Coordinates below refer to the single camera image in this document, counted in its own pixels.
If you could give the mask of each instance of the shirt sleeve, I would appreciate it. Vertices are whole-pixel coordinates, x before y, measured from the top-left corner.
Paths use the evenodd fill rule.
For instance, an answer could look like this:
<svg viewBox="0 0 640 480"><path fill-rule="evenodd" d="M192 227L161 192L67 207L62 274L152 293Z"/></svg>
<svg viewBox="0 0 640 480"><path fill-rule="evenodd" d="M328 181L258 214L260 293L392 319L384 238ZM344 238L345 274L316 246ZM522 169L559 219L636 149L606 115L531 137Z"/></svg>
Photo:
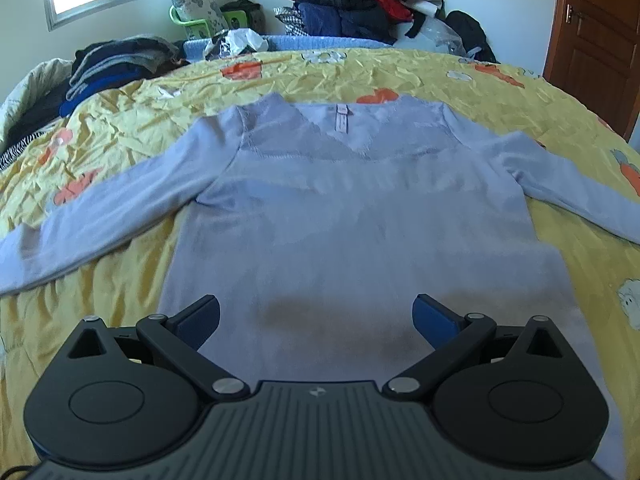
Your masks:
<svg viewBox="0 0 640 480"><path fill-rule="evenodd" d="M0 240L0 295L71 272L181 208L231 164L243 133L236 107L199 119L162 155L89 186L37 227L20 225Z"/></svg>
<svg viewBox="0 0 640 480"><path fill-rule="evenodd" d="M549 202L640 244L640 204L580 173L572 161L549 153L523 132L498 136L448 107L453 135L494 167L503 168L532 198Z"/></svg>

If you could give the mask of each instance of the ribbed black surface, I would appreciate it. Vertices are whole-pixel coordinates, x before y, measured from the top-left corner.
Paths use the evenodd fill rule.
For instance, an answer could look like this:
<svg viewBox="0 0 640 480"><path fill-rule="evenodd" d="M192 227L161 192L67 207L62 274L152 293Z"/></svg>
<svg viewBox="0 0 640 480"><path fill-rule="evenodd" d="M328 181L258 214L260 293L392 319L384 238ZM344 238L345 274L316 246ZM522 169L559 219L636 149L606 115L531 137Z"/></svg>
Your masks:
<svg viewBox="0 0 640 480"><path fill-rule="evenodd" d="M557 472L504 471L446 442L419 404L393 402L372 383L264 383L220 404L181 449L123 472L47 464L33 480L602 480L589 464Z"/></svg>

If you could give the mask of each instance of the clothing tag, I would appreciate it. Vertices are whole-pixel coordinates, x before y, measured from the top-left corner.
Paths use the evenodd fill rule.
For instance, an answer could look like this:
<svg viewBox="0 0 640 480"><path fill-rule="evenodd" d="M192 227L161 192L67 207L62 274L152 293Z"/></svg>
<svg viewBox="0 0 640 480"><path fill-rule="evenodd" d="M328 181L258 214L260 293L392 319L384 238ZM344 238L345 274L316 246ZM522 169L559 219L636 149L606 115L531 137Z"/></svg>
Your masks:
<svg viewBox="0 0 640 480"><path fill-rule="evenodd" d="M348 131L349 107L347 105L337 105L335 115L335 131L346 134Z"/></svg>

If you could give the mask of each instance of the black backpack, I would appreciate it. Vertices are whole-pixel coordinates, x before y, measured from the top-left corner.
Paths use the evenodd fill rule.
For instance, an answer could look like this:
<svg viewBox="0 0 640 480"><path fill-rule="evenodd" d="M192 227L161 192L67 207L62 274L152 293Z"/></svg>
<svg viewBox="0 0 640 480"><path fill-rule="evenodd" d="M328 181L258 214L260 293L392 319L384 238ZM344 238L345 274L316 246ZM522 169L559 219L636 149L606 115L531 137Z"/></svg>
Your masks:
<svg viewBox="0 0 640 480"><path fill-rule="evenodd" d="M467 52L476 47L481 48L481 51L476 54L474 59L497 63L494 51L491 50L491 47L486 41L484 30L482 30L480 23L475 19L460 10L453 10L447 16L445 23L462 38L462 44Z"/></svg>

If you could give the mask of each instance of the door panel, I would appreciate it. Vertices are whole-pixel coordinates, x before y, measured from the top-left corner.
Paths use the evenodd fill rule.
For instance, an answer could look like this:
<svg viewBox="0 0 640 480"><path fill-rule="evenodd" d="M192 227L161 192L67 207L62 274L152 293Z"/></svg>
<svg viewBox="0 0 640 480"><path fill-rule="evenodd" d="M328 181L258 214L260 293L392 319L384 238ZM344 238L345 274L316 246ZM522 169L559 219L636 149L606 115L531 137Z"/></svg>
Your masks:
<svg viewBox="0 0 640 480"><path fill-rule="evenodd" d="M640 94L640 0L559 0L545 70L549 82L573 95L628 139ZM574 15L566 20L566 6Z"/></svg>

